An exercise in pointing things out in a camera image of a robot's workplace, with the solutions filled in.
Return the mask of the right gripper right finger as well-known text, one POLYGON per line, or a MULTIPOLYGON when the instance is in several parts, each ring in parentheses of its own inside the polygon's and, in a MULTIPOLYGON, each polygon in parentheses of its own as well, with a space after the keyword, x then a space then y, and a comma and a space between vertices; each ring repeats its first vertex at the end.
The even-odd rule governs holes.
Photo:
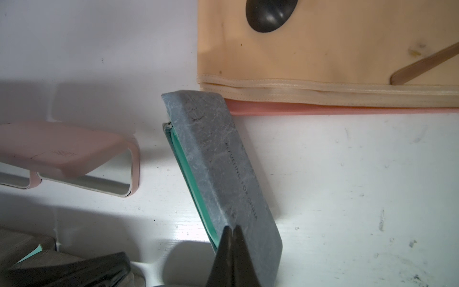
POLYGON ((233 287, 260 287, 261 284, 255 273, 255 269, 246 245, 242 228, 236 226, 233 230, 232 286, 233 287))

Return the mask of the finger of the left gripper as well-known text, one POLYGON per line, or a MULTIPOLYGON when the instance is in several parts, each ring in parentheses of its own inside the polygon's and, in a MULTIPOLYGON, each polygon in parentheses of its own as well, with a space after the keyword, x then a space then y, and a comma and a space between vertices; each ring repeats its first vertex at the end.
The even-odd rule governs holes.
POLYGON ((131 272, 124 252, 50 267, 1 272, 2 287, 117 287, 131 272))

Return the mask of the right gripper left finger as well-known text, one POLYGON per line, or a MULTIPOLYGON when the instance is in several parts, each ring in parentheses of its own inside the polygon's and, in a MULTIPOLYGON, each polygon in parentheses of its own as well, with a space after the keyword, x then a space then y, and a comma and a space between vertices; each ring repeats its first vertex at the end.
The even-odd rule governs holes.
POLYGON ((233 286, 233 229, 225 226, 206 287, 233 286))

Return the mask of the grey teal glasses case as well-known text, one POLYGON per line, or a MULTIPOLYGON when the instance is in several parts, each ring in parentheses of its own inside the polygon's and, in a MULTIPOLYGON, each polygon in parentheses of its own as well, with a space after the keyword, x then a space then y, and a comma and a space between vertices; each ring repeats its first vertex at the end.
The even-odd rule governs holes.
POLYGON ((225 100, 193 90, 162 100, 164 133, 215 253, 224 227, 240 226, 261 287, 274 286, 282 239, 225 100))

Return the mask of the pink glasses case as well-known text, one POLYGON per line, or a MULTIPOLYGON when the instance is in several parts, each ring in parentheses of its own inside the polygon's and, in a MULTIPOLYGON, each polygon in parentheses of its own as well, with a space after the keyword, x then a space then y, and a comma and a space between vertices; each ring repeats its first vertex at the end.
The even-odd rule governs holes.
POLYGON ((128 197, 139 188, 135 140, 58 122, 1 125, 1 185, 27 190, 43 180, 128 197))

